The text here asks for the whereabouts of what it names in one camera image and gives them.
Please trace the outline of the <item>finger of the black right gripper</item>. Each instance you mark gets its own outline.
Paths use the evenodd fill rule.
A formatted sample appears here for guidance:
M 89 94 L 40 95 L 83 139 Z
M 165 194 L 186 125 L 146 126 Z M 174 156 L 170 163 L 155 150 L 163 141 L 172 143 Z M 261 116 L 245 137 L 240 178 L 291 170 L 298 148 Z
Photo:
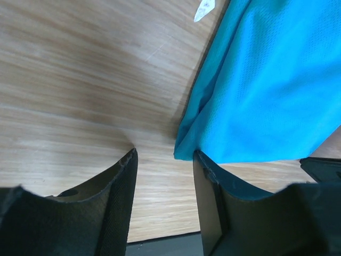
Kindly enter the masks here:
M 307 157 L 299 162 L 316 182 L 340 182 L 340 158 Z

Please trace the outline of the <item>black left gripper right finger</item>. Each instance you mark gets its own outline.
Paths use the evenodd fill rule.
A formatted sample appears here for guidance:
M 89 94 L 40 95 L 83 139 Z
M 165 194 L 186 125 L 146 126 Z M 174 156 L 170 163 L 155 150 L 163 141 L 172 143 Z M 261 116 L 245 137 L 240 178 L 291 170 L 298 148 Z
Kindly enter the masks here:
M 254 201 L 272 193 L 228 172 L 199 150 L 193 155 L 193 174 L 203 251 L 213 255 L 230 227 L 225 195 Z

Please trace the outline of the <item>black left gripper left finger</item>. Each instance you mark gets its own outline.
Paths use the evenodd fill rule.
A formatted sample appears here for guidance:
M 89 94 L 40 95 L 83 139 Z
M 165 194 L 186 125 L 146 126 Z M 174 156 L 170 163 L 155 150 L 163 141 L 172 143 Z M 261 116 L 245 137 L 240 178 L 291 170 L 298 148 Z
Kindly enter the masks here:
M 85 244 L 95 244 L 94 255 L 125 255 L 137 164 L 138 154 L 133 148 L 100 174 L 49 197 L 72 206 L 77 220 L 85 222 Z

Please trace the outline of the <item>teal t shirt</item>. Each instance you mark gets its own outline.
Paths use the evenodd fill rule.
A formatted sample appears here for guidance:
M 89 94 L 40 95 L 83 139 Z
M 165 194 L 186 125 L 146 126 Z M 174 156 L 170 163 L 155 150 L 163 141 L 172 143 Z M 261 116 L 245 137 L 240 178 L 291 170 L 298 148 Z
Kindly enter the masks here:
M 174 157 L 300 159 L 340 126 L 340 1 L 231 1 L 180 123 Z

